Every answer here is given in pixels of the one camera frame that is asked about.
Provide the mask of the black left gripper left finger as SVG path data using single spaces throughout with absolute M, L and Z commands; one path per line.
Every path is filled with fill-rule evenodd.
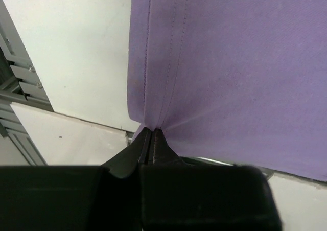
M 138 160 L 151 131 L 99 166 L 2 166 L 1 230 L 141 230 Z

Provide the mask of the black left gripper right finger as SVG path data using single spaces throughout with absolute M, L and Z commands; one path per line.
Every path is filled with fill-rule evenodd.
M 192 165 L 163 132 L 139 133 L 144 230 L 280 230 L 266 176 L 252 166 Z

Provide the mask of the lavender t shirt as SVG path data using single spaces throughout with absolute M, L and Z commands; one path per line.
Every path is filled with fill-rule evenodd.
M 178 154 L 326 180 L 326 0 L 131 0 L 128 113 Z

